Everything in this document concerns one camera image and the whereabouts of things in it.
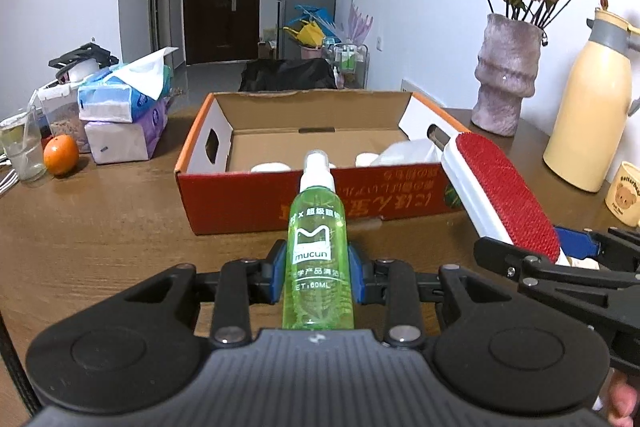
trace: door handle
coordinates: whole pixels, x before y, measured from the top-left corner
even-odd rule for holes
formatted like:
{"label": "door handle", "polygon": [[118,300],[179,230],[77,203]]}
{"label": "door handle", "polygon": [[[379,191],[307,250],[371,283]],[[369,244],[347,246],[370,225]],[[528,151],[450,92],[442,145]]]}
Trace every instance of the door handle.
{"label": "door handle", "polygon": [[238,0],[230,0],[231,1],[231,11],[235,12],[238,9]]}

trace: bear print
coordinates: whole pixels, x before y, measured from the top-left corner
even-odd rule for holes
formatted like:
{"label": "bear print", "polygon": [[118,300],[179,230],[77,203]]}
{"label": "bear print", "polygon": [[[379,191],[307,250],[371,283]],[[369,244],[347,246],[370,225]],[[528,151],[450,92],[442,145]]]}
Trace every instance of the bear print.
{"label": "bear print", "polygon": [[638,201],[638,197],[625,187],[625,185],[619,183],[618,187],[616,187],[616,204],[620,209],[626,210],[631,207],[632,204],[635,204],[636,201]]}

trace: bottle label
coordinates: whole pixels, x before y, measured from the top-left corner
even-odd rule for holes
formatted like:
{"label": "bottle label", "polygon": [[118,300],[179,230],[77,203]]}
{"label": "bottle label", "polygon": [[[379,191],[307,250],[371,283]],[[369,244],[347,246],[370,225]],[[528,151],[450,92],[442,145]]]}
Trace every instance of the bottle label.
{"label": "bottle label", "polygon": [[296,229],[291,263],[298,264],[303,261],[331,261],[331,237],[328,226],[321,225],[313,232]]}

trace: green spray bottle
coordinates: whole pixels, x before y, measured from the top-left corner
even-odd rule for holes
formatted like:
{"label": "green spray bottle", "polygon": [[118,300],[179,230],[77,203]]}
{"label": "green spray bottle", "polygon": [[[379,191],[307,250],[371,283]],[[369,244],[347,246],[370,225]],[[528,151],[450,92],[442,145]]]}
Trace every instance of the green spray bottle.
{"label": "green spray bottle", "polygon": [[307,153],[291,205],[282,328],[353,329],[344,207],[323,151]]}

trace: black bag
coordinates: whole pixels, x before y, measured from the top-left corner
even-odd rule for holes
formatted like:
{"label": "black bag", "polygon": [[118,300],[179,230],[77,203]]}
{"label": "black bag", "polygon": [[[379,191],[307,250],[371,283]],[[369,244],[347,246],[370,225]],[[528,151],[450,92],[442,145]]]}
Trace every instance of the black bag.
{"label": "black bag", "polygon": [[334,71],[324,58],[248,62],[242,72],[240,91],[286,91],[337,89]]}

